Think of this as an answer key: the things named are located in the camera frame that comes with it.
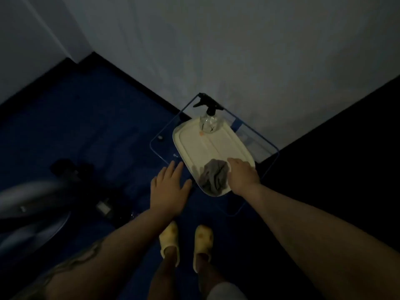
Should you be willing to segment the light grey shorts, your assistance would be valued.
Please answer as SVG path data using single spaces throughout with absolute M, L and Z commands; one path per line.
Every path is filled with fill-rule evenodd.
M 209 292 L 206 300 L 248 300 L 246 295 L 233 283 L 221 282 Z

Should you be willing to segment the black chair base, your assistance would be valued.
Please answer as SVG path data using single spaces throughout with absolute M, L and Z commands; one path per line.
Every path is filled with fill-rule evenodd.
M 114 227 L 122 227 L 139 215 L 123 187 L 106 181 L 93 164 L 76 165 L 70 159 L 59 159 L 50 166 L 50 171 L 58 178 L 76 184 L 83 198 L 88 199 Z

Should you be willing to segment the clear glass side table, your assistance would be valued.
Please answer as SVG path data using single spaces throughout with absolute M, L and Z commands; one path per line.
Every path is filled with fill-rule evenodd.
M 173 130 L 188 120 L 199 118 L 206 112 L 207 108 L 205 106 L 193 108 L 193 105 L 200 100 L 197 95 L 188 101 L 180 110 L 176 111 L 173 118 L 162 127 L 149 143 L 150 150 L 166 165 L 168 165 L 171 160 L 177 162 L 183 161 L 172 139 Z M 236 118 L 239 118 L 243 122 L 236 134 L 253 156 L 259 177 L 263 179 L 279 158 L 280 149 L 252 126 L 248 125 L 247 122 L 237 114 L 223 106 L 221 103 L 219 104 L 224 108 L 223 111 L 217 110 L 217 115 L 222 119 L 222 122 L 227 122 L 230 127 Z M 205 205 L 210 211 L 216 210 L 226 217 L 235 217 L 246 205 L 244 200 L 234 199 L 231 191 L 220 197 L 211 197 L 205 194 L 195 182 L 188 168 L 184 170 L 184 177 L 190 177 L 193 179 L 196 194 L 200 191 L 204 194 L 206 197 Z

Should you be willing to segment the person's left leg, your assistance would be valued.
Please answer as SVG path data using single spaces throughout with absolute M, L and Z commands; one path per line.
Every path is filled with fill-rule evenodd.
M 150 283 L 147 300 L 177 300 L 175 269 L 177 247 L 169 246 L 164 250 L 164 258 Z

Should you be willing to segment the person's leg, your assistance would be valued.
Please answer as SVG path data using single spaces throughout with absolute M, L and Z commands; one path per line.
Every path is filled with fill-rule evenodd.
M 177 247 L 169 246 L 164 250 L 164 258 L 150 283 L 147 300 L 177 300 L 175 269 Z
M 224 300 L 223 287 L 227 280 L 208 261 L 209 256 L 204 253 L 196 255 L 196 271 L 199 290 L 203 300 Z

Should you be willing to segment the person's right forearm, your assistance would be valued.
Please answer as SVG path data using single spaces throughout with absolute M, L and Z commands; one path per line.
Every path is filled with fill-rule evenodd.
M 400 253 L 358 227 L 256 183 L 236 192 L 330 300 L 400 300 Z

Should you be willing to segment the white plastic tray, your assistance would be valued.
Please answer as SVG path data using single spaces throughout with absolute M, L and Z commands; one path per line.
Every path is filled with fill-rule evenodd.
M 213 194 L 201 185 L 200 176 L 209 161 L 236 158 L 255 167 L 253 156 L 225 121 L 214 133 L 208 134 L 200 130 L 199 118 L 191 119 L 177 126 L 172 136 L 174 145 L 195 182 L 211 197 L 223 196 L 230 192 L 231 188 L 226 182 L 218 194 Z

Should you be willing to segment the person's left forearm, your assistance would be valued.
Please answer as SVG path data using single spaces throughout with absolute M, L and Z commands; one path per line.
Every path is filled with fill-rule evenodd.
M 148 209 L 58 264 L 10 300 L 116 299 L 148 248 L 175 216 L 171 210 Z

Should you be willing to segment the grey cloth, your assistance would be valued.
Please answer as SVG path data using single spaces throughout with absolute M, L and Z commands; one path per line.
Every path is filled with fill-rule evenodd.
M 199 186 L 210 196 L 220 196 L 227 186 L 228 172 L 227 161 L 211 159 L 203 167 L 198 179 Z

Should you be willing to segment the person's right hand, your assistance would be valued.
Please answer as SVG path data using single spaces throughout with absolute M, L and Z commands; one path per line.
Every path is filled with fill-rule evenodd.
M 256 169 L 234 169 L 228 172 L 228 185 L 234 194 L 245 198 L 250 191 L 261 184 Z

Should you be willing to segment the person's left hand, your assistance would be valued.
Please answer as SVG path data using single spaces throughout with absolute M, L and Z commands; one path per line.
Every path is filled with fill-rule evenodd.
M 182 196 L 183 185 L 181 186 L 180 183 L 184 163 L 181 161 L 178 165 L 175 165 L 174 180 L 169 183 L 165 183 L 165 170 L 167 167 L 163 167 L 156 176 L 157 192 L 155 195 L 150 196 L 150 208 L 165 211 L 175 217 L 182 213 L 188 200 L 188 198 L 183 198 Z

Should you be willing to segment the yellow right slipper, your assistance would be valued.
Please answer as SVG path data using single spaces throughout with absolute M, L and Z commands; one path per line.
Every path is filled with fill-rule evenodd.
M 194 255 L 193 255 L 193 270 L 197 271 L 197 256 L 199 254 L 207 255 L 207 261 L 212 259 L 211 253 L 214 243 L 213 230 L 205 225 L 199 225 L 196 228 L 194 235 Z

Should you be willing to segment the person's right leg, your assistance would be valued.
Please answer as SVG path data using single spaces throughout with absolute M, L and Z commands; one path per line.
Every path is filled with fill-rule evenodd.
M 204 253 L 196 255 L 196 271 L 199 290 L 203 300 L 224 300 L 223 287 L 227 280 L 208 261 L 209 256 Z

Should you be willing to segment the yellow left slipper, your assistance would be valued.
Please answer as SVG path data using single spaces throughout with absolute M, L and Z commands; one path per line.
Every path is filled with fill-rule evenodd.
M 164 231 L 159 235 L 159 242 L 161 246 L 161 256 L 165 258 L 165 250 L 168 247 L 174 247 L 176 249 L 176 263 L 175 267 L 178 267 L 180 263 L 180 249 L 178 240 L 178 226 L 176 221 L 172 221 Z

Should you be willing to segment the clear spray bottle black trigger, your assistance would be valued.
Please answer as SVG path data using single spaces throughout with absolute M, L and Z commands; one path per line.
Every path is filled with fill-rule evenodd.
M 213 98 L 205 93 L 199 93 L 197 97 L 200 99 L 193 105 L 193 108 L 205 106 L 206 112 L 199 117 L 199 130 L 206 134 L 216 132 L 222 124 L 222 119 L 217 115 L 217 110 L 223 111 L 224 108 Z

